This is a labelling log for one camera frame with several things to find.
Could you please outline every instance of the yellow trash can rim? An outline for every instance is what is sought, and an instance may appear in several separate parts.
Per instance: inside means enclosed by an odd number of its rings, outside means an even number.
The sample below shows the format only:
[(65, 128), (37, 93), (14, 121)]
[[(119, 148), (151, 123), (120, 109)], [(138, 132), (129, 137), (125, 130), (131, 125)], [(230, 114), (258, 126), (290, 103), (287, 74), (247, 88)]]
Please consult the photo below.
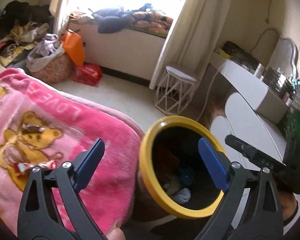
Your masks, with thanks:
[(146, 133), (141, 142), (139, 152), (139, 169), (142, 180), (149, 194), (166, 212), (185, 219), (197, 219), (211, 216), (223, 197), (222, 191), (220, 191), (220, 194), (210, 206), (200, 210), (191, 210), (175, 203), (162, 189), (155, 175), (152, 164), (152, 147), (154, 139), (156, 138), (158, 133), (163, 131), (164, 129), (176, 126), (189, 128), (195, 131), (196, 133), (200, 134), (202, 137), (207, 137), (210, 140), (212, 146), (217, 151), (225, 153), (223, 147), (218, 142), (218, 140), (210, 133), (208, 129), (206, 129), (199, 123), (183, 116), (166, 116), (157, 120), (149, 128), (148, 132)]

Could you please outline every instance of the red and white wrapper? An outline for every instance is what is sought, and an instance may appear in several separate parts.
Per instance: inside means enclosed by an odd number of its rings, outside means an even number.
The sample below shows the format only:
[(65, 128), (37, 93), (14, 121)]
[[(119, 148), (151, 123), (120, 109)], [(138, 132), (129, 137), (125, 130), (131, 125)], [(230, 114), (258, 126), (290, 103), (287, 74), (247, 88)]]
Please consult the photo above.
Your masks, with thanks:
[(15, 172), (26, 174), (29, 171), (31, 171), (34, 167), (40, 167), (43, 170), (50, 170), (56, 168), (56, 161), (50, 160), (48, 162), (42, 162), (38, 164), (32, 164), (32, 163), (14, 163), (13, 168)]

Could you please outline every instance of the person's thumb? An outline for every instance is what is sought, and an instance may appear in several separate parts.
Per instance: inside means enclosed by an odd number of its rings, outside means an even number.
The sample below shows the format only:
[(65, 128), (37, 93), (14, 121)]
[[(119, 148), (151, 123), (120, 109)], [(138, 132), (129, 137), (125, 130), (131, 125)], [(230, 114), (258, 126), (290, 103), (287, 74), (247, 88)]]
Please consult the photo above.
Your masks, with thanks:
[(106, 237), (109, 240), (125, 240), (125, 236), (124, 233), (122, 232), (122, 230), (120, 229), (120, 222), (115, 222), (111, 228), (109, 229), (109, 231), (106, 233)]

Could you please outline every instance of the floral laundry basket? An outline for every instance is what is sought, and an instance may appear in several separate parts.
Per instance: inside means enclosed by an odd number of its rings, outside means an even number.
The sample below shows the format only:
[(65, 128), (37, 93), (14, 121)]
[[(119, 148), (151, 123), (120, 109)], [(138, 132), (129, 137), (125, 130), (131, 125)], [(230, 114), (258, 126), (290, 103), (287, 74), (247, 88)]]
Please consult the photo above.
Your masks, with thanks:
[(30, 70), (33, 77), (48, 85), (52, 85), (66, 80), (74, 72), (74, 63), (62, 48), (58, 49), (57, 53), (53, 53), (48, 57), (50, 57), (48, 61), (42, 62), (44, 67), (38, 71)]

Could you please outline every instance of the metal screw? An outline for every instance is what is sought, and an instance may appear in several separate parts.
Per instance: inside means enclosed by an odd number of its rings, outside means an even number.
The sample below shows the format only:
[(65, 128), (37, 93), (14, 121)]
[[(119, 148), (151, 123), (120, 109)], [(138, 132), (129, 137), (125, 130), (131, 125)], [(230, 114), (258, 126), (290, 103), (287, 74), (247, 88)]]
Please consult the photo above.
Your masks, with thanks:
[(231, 166), (235, 169), (239, 169), (241, 167), (240, 163), (237, 163), (237, 162), (232, 163)]
[(71, 166), (71, 162), (65, 162), (62, 165), (62, 167), (65, 168), (65, 169), (69, 168), (70, 166)]
[(270, 170), (269, 170), (267, 167), (264, 167), (264, 168), (262, 169), (262, 171), (263, 171), (264, 173), (270, 173)]
[(34, 167), (34, 168), (32, 169), (32, 172), (36, 173), (36, 172), (38, 172), (39, 170), (40, 170), (40, 168), (37, 166), (37, 167)]

